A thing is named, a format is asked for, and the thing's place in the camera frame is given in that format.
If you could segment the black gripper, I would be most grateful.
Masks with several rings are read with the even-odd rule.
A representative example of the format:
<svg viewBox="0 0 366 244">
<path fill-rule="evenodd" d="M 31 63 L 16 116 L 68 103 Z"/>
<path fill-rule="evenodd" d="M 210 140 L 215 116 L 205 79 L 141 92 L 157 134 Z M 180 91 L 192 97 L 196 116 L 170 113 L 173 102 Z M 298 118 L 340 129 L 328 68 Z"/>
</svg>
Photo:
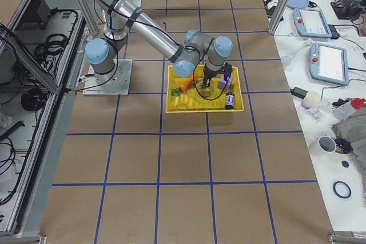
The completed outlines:
<svg viewBox="0 0 366 244">
<path fill-rule="evenodd" d="M 208 68 L 207 65 L 204 65 L 203 73 L 204 77 L 202 80 L 202 87 L 210 87 L 211 79 L 214 78 L 217 74 L 221 74 L 222 70 L 212 70 Z"/>
</svg>

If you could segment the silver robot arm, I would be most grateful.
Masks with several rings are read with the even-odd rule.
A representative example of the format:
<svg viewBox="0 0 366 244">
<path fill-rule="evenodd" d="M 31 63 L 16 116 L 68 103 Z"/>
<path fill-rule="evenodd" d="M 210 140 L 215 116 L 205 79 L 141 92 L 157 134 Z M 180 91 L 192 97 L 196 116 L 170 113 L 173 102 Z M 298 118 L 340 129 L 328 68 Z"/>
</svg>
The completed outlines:
<svg viewBox="0 0 366 244">
<path fill-rule="evenodd" d="M 233 43 L 228 37 L 214 38 L 190 29 L 184 42 L 178 43 L 132 0 L 96 1 L 107 12 L 104 28 L 107 38 L 126 38 L 128 31 L 137 33 L 173 63 L 174 72 L 180 77 L 192 75 L 203 57 L 207 57 L 203 69 L 203 87 L 208 87 L 217 74 L 222 74 L 225 80 L 230 78 L 232 67 L 226 59 L 231 54 Z"/>
</svg>

